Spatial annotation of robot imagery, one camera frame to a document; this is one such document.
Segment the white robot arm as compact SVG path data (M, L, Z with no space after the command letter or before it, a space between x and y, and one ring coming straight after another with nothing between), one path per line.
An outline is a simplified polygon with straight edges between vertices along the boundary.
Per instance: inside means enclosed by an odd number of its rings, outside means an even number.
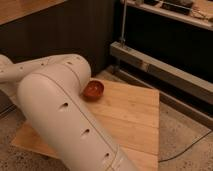
M90 78L90 65L78 54L20 63L0 54L0 90L70 171L138 171L82 102Z

